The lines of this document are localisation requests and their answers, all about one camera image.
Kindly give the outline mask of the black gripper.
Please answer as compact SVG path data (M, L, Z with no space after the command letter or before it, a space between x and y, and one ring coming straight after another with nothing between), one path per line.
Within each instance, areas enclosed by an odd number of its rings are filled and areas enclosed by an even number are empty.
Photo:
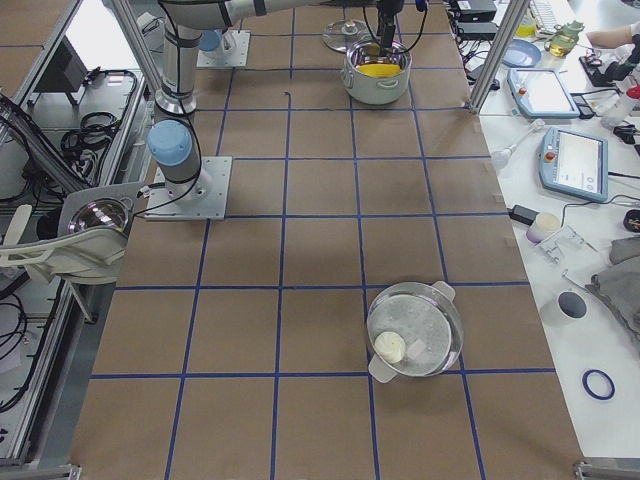
M404 6L405 0L377 0L378 11L378 36L380 45L380 55L388 56L393 48L395 35L395 16L399 14ZM428 9L427 0L411 0L409 4L414 5L419 12Z

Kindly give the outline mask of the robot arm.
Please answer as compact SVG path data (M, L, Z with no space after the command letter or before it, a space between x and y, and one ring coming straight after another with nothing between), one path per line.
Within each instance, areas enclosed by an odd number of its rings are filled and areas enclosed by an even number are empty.
M161 1L164 50L161 86L154 95L160 122L151 129L148 147L174 196L204 186L203 161L194 128L195 74L205 33L227 33L238 21L306 6L306 1ZM410 51L395 40L402 1L377 1L377 29L346 49L346 69L353 74L353 97L369 105L387 105L404 94L411 68Z

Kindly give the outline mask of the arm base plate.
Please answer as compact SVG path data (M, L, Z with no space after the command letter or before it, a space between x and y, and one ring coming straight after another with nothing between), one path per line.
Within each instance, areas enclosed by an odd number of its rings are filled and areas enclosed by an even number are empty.
M248 60L251 34L248 30L204 31L200 38L199 69L244 68Z
M231 156L204 156L199 178L189 193L190 183L183 185L166 182L160 167L156 168L154 182L163 183L152 189L143 216L153 221L223 220L233 158Z

